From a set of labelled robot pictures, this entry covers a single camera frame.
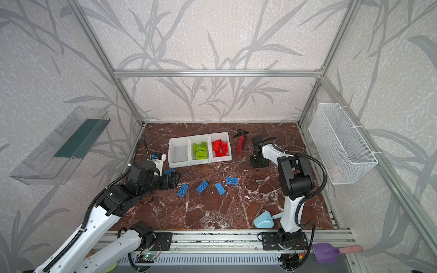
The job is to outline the blue lego hollow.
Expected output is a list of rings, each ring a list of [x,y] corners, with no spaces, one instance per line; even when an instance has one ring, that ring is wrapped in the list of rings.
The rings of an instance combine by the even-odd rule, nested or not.
[[[239,185],[239,179],[236,177],[227,177],[226,184],[227,185]]]

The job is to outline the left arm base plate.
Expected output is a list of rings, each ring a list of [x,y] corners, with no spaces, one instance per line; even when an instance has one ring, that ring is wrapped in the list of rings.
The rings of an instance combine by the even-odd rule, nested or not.
[[[173,233],[171,232],[149,233],[141,240],[138,250],[169,251],[172,238]]]

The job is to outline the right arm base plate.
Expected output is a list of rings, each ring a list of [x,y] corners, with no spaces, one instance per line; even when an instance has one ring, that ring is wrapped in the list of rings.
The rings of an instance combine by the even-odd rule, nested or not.
[[[257,238],[261,241],[262,249],[265,251],[305,251],[310,243],[304,232],[301,232],[300,236],[291,242],[281,243],[278,232],[261,232]]]

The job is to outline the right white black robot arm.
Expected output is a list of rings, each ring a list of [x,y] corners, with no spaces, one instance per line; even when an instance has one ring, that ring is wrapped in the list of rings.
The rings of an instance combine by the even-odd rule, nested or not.
[[[301,222],[303,207],[306,201],[324,189],[327,170],[314,157],[280,148],[277,140],[260,135],[252,138],[254,151],[250,166],[266,168],[270,163],[276,164],[280,189],[285,196],[283,212],[274,216],[264,212],[255,219],[254,225],[259,229],[267,229],[274,226],[275,219],[280,220],[276,232],[260,233],[265,251],[291,250],[295,247],[309,251],[314,240],[315,223]]]

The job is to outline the red lego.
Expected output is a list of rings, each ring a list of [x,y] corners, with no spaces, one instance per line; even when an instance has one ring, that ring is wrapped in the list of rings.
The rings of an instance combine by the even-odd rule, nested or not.
[[[222,150],[222,153],[228,153],[228,144],[226,143],[226,142],[222,142],[221,143],[221,150]]]
[[[222,154],[222,150],[221,150],[222,140],[219,139],[217,141],[212,142],[212,147],[213,147],[213,151],[216,153],[216,155]]]

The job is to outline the red lego bottom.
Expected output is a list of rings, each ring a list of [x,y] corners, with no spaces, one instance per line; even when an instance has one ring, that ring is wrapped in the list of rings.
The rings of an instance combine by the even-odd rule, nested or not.
[[[226,143],[226,142],[222,142],[221,143],[221,150],[222,150],[222,153],[228,153],[228,144]]]

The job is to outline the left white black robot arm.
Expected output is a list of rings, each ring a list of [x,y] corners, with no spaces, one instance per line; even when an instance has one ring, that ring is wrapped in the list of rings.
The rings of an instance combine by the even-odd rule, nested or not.
[[[90,203],[83,222],[53,255],[34,269],[36,273],[103,273],[120,258],[136,250],[150,250],[158,242],[154,229],[139,221],[115,241],[90,255],[99,239],[140,201],[165,190],[179,175],[163,173],[166,154],[148,153],[105,187]]]

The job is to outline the blue lego studs up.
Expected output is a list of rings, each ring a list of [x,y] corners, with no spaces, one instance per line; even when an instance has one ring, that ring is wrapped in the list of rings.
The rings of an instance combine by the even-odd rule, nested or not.
[[[217,189],[220,196],[222,196],[226,193],[226,190],[221,183],[215,184],[215,188]]]

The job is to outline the blue lego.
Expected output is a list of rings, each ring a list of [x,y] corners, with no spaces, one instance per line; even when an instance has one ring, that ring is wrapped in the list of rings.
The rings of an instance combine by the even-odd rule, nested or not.
[[[179,189],[177,196],[180,198],[184,198],[184,196],[186,195],[187,191],[189,189],[189,186],[187,184],[182,184],[181,188]]]
[[[196,191],[199,193],[203,193],[208,186],[209,183],[204,180],[196,187]]]
[[[175,169],[174,169],[174,168],[169,169],[169,170],[167,170],[167,171],[163,171],[162,174],[170,174],[170,173],[172,173],[172,172],[175,172]]]

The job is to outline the green lego hollow up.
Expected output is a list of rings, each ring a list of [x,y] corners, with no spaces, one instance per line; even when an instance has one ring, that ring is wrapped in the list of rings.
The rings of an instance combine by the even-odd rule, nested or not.
[[[207,151],[196,151],[195,156],[198,157],[206,157],[208,155]]]

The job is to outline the red lego studs up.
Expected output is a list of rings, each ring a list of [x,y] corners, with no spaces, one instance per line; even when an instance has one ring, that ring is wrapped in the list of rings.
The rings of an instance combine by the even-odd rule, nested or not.
[[[226,157],[226,153],[220,153],[220,152],[216,152],[215,153],[215,157]]]

